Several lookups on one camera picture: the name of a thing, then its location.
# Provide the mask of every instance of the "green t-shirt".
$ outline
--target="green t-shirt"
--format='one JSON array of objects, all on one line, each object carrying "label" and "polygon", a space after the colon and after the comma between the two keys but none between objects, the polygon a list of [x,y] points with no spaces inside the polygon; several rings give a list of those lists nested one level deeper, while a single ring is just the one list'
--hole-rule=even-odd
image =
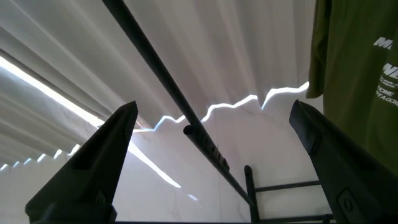
[{"label": "green t-shirt", "polygon": [[398,0],[318,0],[308,98],[398,175]]}]

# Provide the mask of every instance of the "shirt sleeve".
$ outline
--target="shirt sleeve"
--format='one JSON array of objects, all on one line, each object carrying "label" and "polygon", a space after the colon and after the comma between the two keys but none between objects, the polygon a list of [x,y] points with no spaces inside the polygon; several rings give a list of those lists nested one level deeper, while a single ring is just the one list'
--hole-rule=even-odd
[{"label": "shirt sleeve", "polygon": [[330,12],[331,0],[317,0],[313,20],[310,70],[308,74],[310,86],[307,90],[307,98],[316,98],[323,94]]}]

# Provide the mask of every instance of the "ceiling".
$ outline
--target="ceiling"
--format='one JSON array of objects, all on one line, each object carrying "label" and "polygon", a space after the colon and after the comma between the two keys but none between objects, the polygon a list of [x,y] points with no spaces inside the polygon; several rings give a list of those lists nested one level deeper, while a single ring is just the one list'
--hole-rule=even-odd
[{"label": "ceiling", "polygon": [[[315,0],[125,3],[200,119],[211,105],[233,105],[248,95],[256,95],[262,104],[272,88],[298,88],[307,81]],[[153,128],[163,115],[181,117],[101,1],[2,0],[0,24],[2,57],[99,119],[106,120],[132,100],[139,108],[137,128]],[[2,113],[3,123],[21,121],[13,116],[15,105],[10,105],[15,101],[9,100],[19,94],[19,106],[30,111],[23,114],[26,120],[36,121],[32,114],[43,119],[45,130],[37,131],[35,138],[51,151],[38,144],[18,151],[19,156],[7,156],[9,150],[2,149],[0,165],[57,149],[70,151],[95,131],[87,119],[59,105],[58,110],[49,106],[37,112],[35,106],[43,108],[46,96],[33,94],[12,72],[1,71],[2,85],[8,80],[23,86],[20,93],[1,92],[9,115]],[[52,99],[48,102],[57,105]],[[68,116],[59,118],[59,111]],[[16,134],[5,134],[7,128],[1,128],[1,143],[11,139],[16,142],[13,148],[26,145],[15,136],[35,130],[18,127]],[[58,140],[48,133],[63,137]]]}]

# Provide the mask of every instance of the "olive green shirt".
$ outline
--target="olive green shirt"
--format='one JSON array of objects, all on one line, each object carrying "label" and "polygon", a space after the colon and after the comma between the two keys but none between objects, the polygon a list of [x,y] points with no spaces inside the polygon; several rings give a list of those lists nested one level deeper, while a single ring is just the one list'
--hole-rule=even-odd
[{"label": "olive green shirt", "polygon": [[318,0],[307,98],[398,175],[398,0]]}]

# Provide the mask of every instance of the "white wall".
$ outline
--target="white wall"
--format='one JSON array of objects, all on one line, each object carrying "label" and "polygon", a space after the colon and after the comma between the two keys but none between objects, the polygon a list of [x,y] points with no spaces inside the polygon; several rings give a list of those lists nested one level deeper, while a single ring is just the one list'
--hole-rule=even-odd
[{"label": "white wall", "polygon": [[[265,111],[255,101],[219,109],[205,123],[244,189],[246,164],[254,170],[257,187],[317,180],[289,126],[296,98],[303,94],[275,96]],[[311,101],[322,108],[320,102]],[[166,121],[157,132],[133,135],[136,155],[127,154],[114,199],[118,220],[249,222],[248,205],[182,134],[185,125]],[[24,205],[67,158],[45,157],[0,172],[0,223],[27,223]],[[319,186],[261,193],[257,200],[262,218],[331,213]]]}]

